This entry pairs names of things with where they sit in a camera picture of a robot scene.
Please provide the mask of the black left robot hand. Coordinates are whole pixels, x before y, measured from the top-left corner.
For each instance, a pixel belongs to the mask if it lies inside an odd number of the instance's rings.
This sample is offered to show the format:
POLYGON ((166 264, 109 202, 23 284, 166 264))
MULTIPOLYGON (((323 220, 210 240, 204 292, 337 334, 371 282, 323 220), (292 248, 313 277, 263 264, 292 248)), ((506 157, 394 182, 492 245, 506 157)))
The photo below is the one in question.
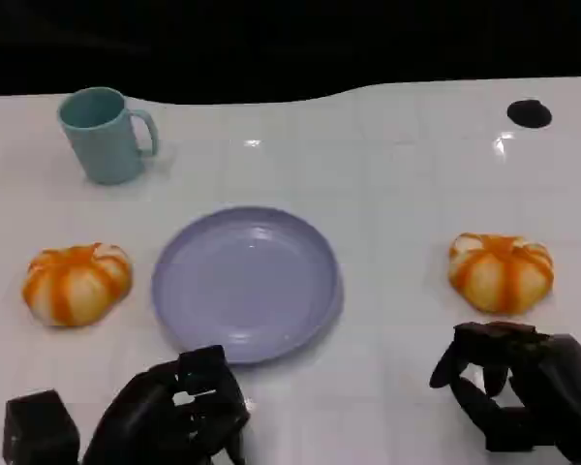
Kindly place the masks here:
POLYGON ((82 462, 211 464, 223 451, 244 464, 249 419, 224 348, 200 348, 135 375, 107 407, 82 462))

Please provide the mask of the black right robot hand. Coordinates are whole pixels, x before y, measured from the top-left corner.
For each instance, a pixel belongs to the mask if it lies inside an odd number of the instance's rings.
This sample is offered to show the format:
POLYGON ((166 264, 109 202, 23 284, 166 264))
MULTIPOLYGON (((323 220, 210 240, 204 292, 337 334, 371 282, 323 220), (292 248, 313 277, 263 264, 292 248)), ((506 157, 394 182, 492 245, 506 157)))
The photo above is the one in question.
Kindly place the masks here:
POLYGON ((430 378, 449 387, 492 452, 555 447, 581 463, 581 345, 532 325, 462 323, 430 378))

